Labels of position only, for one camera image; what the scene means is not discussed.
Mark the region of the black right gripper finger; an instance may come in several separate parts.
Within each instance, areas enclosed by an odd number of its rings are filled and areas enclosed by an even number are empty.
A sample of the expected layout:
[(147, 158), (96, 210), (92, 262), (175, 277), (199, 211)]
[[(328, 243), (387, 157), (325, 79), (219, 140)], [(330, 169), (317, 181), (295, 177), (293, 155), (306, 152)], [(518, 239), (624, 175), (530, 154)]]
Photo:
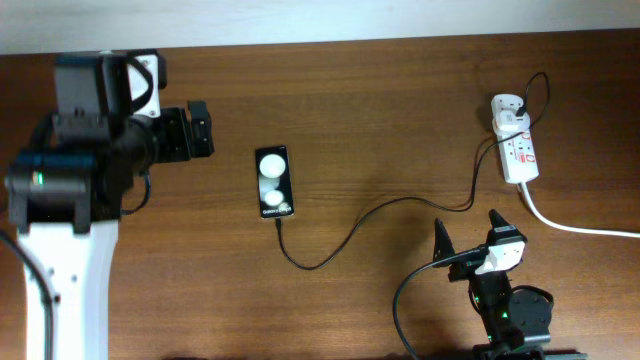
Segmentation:
[(488, 215), (493, 231), (508, 231), (511, 228), (511, 224), (496, 209), (491, 209)]
[(441, 219), (434, 221), (434, 251), (433, 262), (436, 268), (448, 266), (451, 258), (456, 254), (451, 238)]

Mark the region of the black smartphone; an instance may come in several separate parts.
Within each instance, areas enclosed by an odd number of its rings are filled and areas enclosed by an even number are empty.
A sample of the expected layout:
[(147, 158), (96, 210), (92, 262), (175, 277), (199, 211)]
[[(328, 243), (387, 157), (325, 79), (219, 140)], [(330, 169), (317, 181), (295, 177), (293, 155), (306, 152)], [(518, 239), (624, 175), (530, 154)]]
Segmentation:
[(254, 155), (261, 218), (292, 216), (295, 205), (287, 147), (276, 145), (258, 148)]

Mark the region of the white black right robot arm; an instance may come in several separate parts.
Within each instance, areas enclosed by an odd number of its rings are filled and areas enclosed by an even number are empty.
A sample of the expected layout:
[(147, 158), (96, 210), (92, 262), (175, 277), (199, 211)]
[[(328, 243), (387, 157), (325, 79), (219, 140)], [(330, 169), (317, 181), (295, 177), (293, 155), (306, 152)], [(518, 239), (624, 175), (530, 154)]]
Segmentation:
[(486, 241), (457, 253), (443, 222), (434, 221), (433, 260), (449, 269), (450, 282), (466, 281), (488, 342), (472, 349), (475, 359), (542, 359), (551, 340), (553, 296), (530, 285), (512, 286), (508, 272), (524, 255), (528, 239), (496, 210), (489, 212)]

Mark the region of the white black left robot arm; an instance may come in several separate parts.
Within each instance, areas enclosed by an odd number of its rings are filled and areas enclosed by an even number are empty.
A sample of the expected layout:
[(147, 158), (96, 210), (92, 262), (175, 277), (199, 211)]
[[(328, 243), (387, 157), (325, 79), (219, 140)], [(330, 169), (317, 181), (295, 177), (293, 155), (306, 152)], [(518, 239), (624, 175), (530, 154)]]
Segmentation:
[(61, 54), (54, 77), (56, 108), (8, 167), (4, 242), (24, 269), (27, 357), (104, 359), (124, 195), (156, 164), (212, 155), (212, 119), (203, 101), (161, 106), (154, 49)]

